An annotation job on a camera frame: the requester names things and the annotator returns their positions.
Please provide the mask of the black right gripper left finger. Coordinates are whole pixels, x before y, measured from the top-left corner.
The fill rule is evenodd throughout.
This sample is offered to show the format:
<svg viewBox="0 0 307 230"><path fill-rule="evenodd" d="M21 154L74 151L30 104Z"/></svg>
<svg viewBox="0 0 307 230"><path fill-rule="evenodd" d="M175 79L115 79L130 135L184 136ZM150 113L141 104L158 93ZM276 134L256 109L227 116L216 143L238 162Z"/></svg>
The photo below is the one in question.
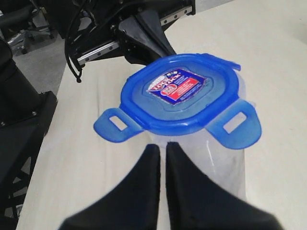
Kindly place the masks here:
<svg viewBox="0 0 307 230"><path fill-rule="evenodd" d="M160 150L148 144L127 176L108 194L66 218L61 230L155 230L160 201Z"/></svg>

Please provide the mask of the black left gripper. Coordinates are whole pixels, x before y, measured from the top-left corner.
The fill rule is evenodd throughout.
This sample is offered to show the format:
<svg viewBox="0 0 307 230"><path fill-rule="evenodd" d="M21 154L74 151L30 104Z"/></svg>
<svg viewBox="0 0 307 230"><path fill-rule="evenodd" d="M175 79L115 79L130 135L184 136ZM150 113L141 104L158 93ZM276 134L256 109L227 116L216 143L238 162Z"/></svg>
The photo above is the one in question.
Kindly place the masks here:
<svg viewBox="0 0 307 230"><path fill-rule="evenodd" d="M175 55L165 31L180 17L194 15L193 0L50 0L50 20L65 39L74 65L124 56L149 65Z"/></svg>

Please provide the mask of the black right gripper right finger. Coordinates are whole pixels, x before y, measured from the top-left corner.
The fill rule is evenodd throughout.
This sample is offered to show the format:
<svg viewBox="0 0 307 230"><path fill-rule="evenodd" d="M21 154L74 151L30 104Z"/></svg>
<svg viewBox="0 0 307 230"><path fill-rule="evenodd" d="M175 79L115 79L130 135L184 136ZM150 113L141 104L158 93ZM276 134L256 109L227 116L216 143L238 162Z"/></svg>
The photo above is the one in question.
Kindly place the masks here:
<svg viewBox="0 0 307 230"><path fill-rule="evenodd" d="M166 147L166 196L172 230L281 230L278 219L205 175L177 142Z"/></svg>

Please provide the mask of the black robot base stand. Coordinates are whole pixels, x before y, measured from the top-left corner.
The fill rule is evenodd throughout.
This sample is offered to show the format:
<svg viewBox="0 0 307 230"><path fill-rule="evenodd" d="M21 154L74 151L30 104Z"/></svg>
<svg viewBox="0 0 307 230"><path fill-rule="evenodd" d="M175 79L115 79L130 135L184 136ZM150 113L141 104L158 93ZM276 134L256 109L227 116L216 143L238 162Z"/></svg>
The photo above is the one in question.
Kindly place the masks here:
<svg viewBox="0 0 307 230"><path fill-rule="evenodd" d="M29 186L44 136L49 130L57 98L38 93L13 60L12 49L0 41L0 228L14 230L17 206Z"/></svg>

